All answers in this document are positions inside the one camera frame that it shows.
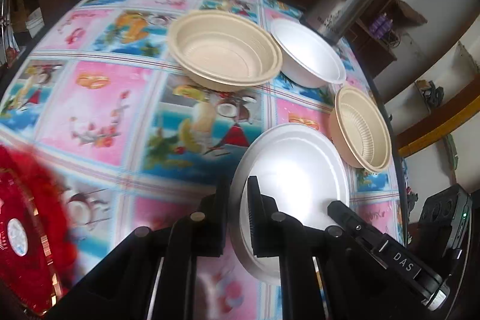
bowl rim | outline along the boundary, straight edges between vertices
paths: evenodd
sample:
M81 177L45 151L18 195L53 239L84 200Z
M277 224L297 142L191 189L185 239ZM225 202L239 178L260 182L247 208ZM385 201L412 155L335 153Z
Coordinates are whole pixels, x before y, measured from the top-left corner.
M341 101L343 100L343 97L346 94L353 93L358 96L360 96L368 105L373 109L373 112L375 113L375 120L379 121L381 123L381 128L382 128L382 134L383 137L385 138L385 145L386 145L386 154L385 158L382 162L382 164L378 166L374 166L370 163L368 163L363 156L361 156L358 151L354 148L352 142L350 141L350 137L348 136L347 130L345 129L345 125L342 120L342 114L341 114L341 109L340 109L340 104ZM390 139L390 133L388 132L387 125L382 117L382 114L380 113L380 110L378 110L377 105L373 102L373 100L367 96L362 90L359 90L356 87L347 85L343 86L338 93L335 96L335 114L337 116L337 121L340 126L340 130L342 131L343 138L345 139L346 144L349 146L350 151L354 155L355 159L358 160L358 162L368 171L375 172L375 173L380 173L384 171L388 165L390 164L390 157L392 156L392 140Z
M332 55L333 59L334 59L334 62L335 64L337 65L338 67L338 70L339 70L339 74L340 76L337 78L337 79L331 79L331 78L328 78L328 77L324 77L322 76L320 73L316 72L315 70L313 70L312 68L310 68L308 65L306 65L305 63L303 63L299 58L297 58L296 56L294 56L294 54L292 52L290 52L286 46L282 43L282 41L278 38L278 35L277 35L277 32L275 31L275 26L278 26L280 24L291 24L291 25L295 25L296 27L300 27L300 29L303 29L304 32L310 36L315 36L315 39L318 39L320 40L320 42L322 42L324 44L324 48L330 52L330 54ZM345 80L347 80L347 72L345 70L345 65L343 64L342 62L342 59L340 58L340 56L335 52L335 50L330 46L329 43L327 43L318 33L315 33L314 31L312 31L310 28L302 25L300 22L296 22L296 21L292 21L291 19L287 19L287 18L277 18L275 20L273 20L271 23L270 23L270 33L272 33L272 36L273 38L275 39L275 41L277 42L278 45L280 45L282 47L282 49L287 53L287 55L289 55L292 59L295 60L295 62L297 62L301 67L305 68L308 72L310 72L312 75L316 76L318 79L321 79L321 80L324 80L325 82L327 83L332 83L332 84L341 84L343 82L345 82Z
M257 77L239 78L239 77L222 76L222 75L207 71L202 67L197 67L193 65L189 60L187 60L184 57L182 51L179 49L177 45L176 37L179 30L182 28L184 24L186 24L187 22L190 22L193 19L203 18L205 16L216 16L221 19L230 19L232 21L235 21L236 23L240 23L245 26L248 26L251 30L263 36L266 39L274 58L272 67L263 71L262 74L258 75ZM255 24L254 22L249 21L244 17L236 16L234 14L231 14L225 11L220 11L220 10L191 11L172 22L172 24L169 27L169 31L167 32L166 39L167 39L166 42L167 42L167 46L170 54L182 67L184 67L185 69L189 70L190 72L198 76L212 80L216 83L228 84L232 86L246 86L246 87L255 86L258 84L266 83L268 80L273 79L279 74L280 69L282 68L282 51L280 50L280 47L277 45L276 41L272 38L272 36L263 28L261 28L259 25Z

red fluffy object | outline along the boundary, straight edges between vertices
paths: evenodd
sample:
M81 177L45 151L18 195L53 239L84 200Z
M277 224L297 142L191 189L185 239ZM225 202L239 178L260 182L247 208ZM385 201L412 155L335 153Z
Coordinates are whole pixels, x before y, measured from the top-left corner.
M5 211L3 216L0 214L1 239L5 244L0 244L0 258L3 256L8 263L0 265L0 275L23 304L37 314L52 305L53 273L57 281L63 283L61 292L60 285L57 286L57 298L65 294L65 286L71 286L73 276L76 248L68 236L60 194L54 176L35 159L33 150L7 151L0 146L0 204L3 209L0 211ZM9 231L11 220L19 221L24 229L28 242L26 254L22 255L21 246L20 250L15 249L10 243L8 235L18 226L15 222L13 231ZM23 236L21 228L20 234L18 227L15 233ZM46 236L48 241L46 253L41 236Z

beige paper bowl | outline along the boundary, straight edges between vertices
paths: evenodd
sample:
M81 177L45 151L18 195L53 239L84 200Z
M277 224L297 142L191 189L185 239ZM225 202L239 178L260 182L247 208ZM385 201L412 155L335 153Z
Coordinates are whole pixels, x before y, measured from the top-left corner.
M170 54L198 84L237 91L266 83L282 67L282 52L258 25L224 11L194 11L174 21Z
M333 144L345 162L371 172L387 168L392 142L380 111L366 94L342 87L329 122Z

pink tablecloth pattern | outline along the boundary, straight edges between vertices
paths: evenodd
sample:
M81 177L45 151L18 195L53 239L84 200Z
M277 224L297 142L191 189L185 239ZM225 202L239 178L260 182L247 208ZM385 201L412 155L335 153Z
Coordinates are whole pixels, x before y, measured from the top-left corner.
M64 185L79 248L78 278L137 226L172 224L233 175L248 146L277 124L328 135L340 86L308 89L282 74L235 94L196 86L169 56L171 21L219 9L269 29L299 10L277 0L83 0L40 41L3 96L0 141L34 145ZM371 91L348 43L336 48L347 83ZM373 175L345 164L350 205L402 242L393 162ZM220 259L200 259L207 319L279 319L280 288L251 277L230 241Z

white foam bowl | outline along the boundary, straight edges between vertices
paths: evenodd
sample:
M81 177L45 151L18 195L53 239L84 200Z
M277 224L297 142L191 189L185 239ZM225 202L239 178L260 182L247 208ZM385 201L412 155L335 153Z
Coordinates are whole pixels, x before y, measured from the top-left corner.
M289 79L308 88L345 82L342 60L317 33L289 19L274 20L270 32L282 49L282 72Z
M171 24L167 43L185 73L212 90L263 84L282 67L282 52L270 34L224 11L194 11L180 17Z

